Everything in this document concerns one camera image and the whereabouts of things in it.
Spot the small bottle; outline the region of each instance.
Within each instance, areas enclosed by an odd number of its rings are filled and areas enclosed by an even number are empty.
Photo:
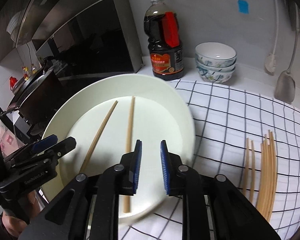
[[[25,81],[29,80],[29,75],[28,75],[29,70],[28,70],[28,68],[23,67],[22,69],[23,69],[23,76],[25,77]]]
[[[28,74],[28,78],[32,77],[31,69],[29,69],[28,67],[26,67],[26,72]]]
[[[31,72],[32,72],[33,74],[35,74],[35,73],[37,72],[37,68],[34,66],[33,63],[31,64]]]

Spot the wooden chopstick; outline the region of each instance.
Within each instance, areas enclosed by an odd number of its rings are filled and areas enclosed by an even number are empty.
[[[98,129],[98,131],[97,131],[97,133],[96,133],[96,135],[95,135],[95,137],[94,137],[94,139],[93,139],[93,141],[92,141],[92,143],[90,145],[90,148],[89,148],[89,150],[87,152],[87,155],[86,155],[86,157],[83,160],[83,163],[81,165],[79,173],[84,172],[84,170],[86,169],[87,164],[90,161],[91,155],[92,155],[92,153],[93,153],[93,151],[94,151],[94,149],[95,149],[95,147],[96,147],[96,145],[97,145],[97,143],[98,143],[98,141],[100,139],[100,136],[101,136],[101,134],[102,134],[102,132],[103,132],[103,130],[104,130],[104,128],[105,128],[105,126],[106,126],[106,124],[107,124],[107,122],[108,122],[108,120],[109,120],[109,118],[110,118],[110,116],[111,116],[111,114],[112,114],[112,112],[114,110],[114,108],[116,107],[117,103],[118,103],[118,101],[116,100],[113,103],[112,107],[110,108],[108,114],[104,118],[103,122],[101,123],[101,126]]]
[[[269,222],[277,187],[277,169],[273,133],[270,130],[268,133],[269,139],[265,135],[265,140],[261,144],[261,181],[257,210]]]
[[[249,195],[249,201],[252,203],[253,201],[253,194],[254,194],[254,181],[256,179],[256,157],[254,154],[254,143],[253,140],[251,141],[251,151],[252,151],[252,160],[251,160],[251,183],[250,183],[250,195]]]
[[[248,183],[248,172],[249,172],[249,138],[246,140],[246,160],[245,167],[243,171],[243,184],[242,184],[242,194],[245,196],[247,191],[247,183]]]
[[[129,119],[128,119],[126,153],[131,152],[134,103],[135,103],[135,97],[132,97],[131,105],[130,105]],[[131,212],[130,211],[130,196],[123,196],[123,212],[124,213],[130,213]]]
[[[259,185],[259,194],[258,194],[258,200],[256,208],[261,213],[262,205],[263,205],[263,192],[264,192],[264,181],[265,181],[265,150],[264,150],[264,142],[262,140],[262,143],[260,144],[261,147],[261,180]]]
[[[272,163],[273,163],[273,168],[274,168],[274,172],[273,172],[273,187],[272,187],[272,192],[271,192],[271,196],[270,196],[270,207],[269,207],[269,213],[268,213],[268,222],[271,219],[271,215],[272,215],[272,209],[273,209],[273,205],[274,205],[274,200],[275,200],[275,192],[277,189],[277,158],[276,158],[276,154],[275,154],[275,148],[274,148],[274,137],[273,137],[273,133],[269,131],[269,137],[270,137],[270,149],[271,149],[271,157],[272,157]]]

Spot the metal spatula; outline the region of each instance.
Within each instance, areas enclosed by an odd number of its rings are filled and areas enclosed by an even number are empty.
[[[291,67],[293,64],[294,56],[296,54],[300,26],[299,26],[299,8],[296,4],[295,4],[295,8],[296,8],[296,37],[294,41],[294,48],[293,48],[290,65],[287,70],[281,72],[277,80],[277,85],[274,91],[274,97],[276,99],[286,102],[288,104],[292,103],[292,101],[294,100],[294,96],[296,94],[296,84],[291,75]]]

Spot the soy sauce bottle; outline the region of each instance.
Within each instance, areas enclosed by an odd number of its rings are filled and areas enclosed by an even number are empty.
[[[184,69],[177,15],[164,0],[151,0],[151,3],[146,11],[144,30],[149,36],[153,74],[167,81],[179,79],[184,75]]]

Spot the stacked bowls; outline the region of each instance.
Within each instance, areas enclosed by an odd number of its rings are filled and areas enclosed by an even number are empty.
[[[223,83],[235,70],[237,52],[219,42],[201,43],[195,47],[195,64],[202,79],[207,82]]]

